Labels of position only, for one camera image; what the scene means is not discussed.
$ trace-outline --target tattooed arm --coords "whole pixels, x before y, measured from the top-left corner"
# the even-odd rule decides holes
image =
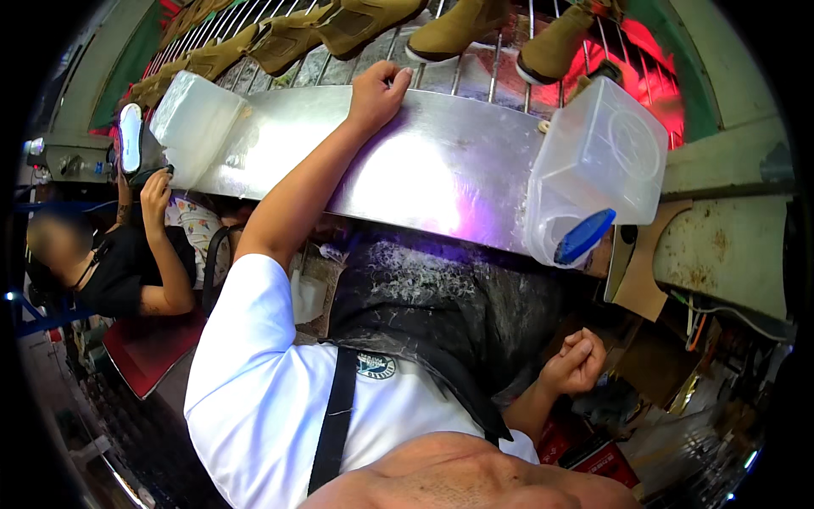
[[[121,171],[117,174],[116,185],[119,187],[119,209],[116,212],[116,224],[111,226],[107,233],[114,231],[121,225],[130,223],[130,209],[133,207],[133,195],[130,193],[130,186]]]

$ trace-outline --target white shoe sole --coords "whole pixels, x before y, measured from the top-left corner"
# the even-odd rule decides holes
[[[422,56],[418,56],[412,51],[410,51],[409,46],[405,46],[405,53],[407,54],[407,58],[414,60],[416,62],[421,62],[422,64],[439,64],[441,62],[446,62],[446,60],[428,60]]]
[[[526,83],[531,83],[532,85],[545,85],[545,83],[543,83],[542,81],[538,81],[538,80],[534,79],[527,72],[523,71],[523,69],[520,67],[520,64],[518,64],[518,63],[514,64],[514,70],[517,71],[517,74],[520,75],[520,77]]]

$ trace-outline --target woman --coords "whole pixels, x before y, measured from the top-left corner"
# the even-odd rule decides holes
[[[38,291],[71,290],[95,313],[123,318],[184,314],[203,286],[208,242],[220,227],[217,215],[173,195],[166,169],[147,179],[141,192],[144,231],[129,225],[132,204],[124,178],[117,178],[116,224],[90,233],[80,213],[44,208],[28,224],[28,273]],[[229,267],[221,243],[215,284]]]

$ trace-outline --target stainless steel table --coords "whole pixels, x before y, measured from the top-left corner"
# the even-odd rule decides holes
[[[196,189],[260,200],[346,117],[350,86],[247,97]],[[350,165],[327,211],[510,252],[523,246],[538,119],[496,104],[409,90]]]

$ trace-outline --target metal grill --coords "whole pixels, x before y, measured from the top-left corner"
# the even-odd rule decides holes
[[[326,3],[327,0],[248,0],[223,10],[156,54],[144,77],[155,74],[163,64],[174,61],[185,51],[200,48],[213,39],[216,43],[222,42],[249,24],[276,15],[288,16],[297,10],[310,12],[318,4]],[[433,0],[416,20],[383,34],[348,62],[332,58],[326,48],[320,46],[285,75],[272,78],[260,72],[252,60],[242,58],[217,79],[217,84],[236,93],[255,94],[281,88],[348,85],[367,68],[360,65],[361,61],[372,64],[387,59],[415,66],[403,50],[409,35],[428,20],[443,15],[454,4],[455,0]],[[599,16],[582,44],[582,51],[575,57],[571,72],[562,81],[550,86],[531,86],[521,81],[514,72],[519,48],[542,30],[536,29],[536,22],[554,20],[570,5],[565,0],[527,0],[527,4],[517,5],[518,14],[503,29],[496,30],[489,42],[474,43],[463,55],[443,63],[419,64],[411,88],[497,103],[549,119],[554,110],[565,103],[576,78],[594,70],[602,58],[608,58],[626,63],[638,74],[639,88],[644,90],[637,100],[646,107],[663,95],[680,94],[676,76],[664,64],[634,44],[617,23]],[[481,76],[479,70],[488,75]],[[668,132],[669,148],[680,146],[684,137],[683,120],[677,127],[668,127]]]

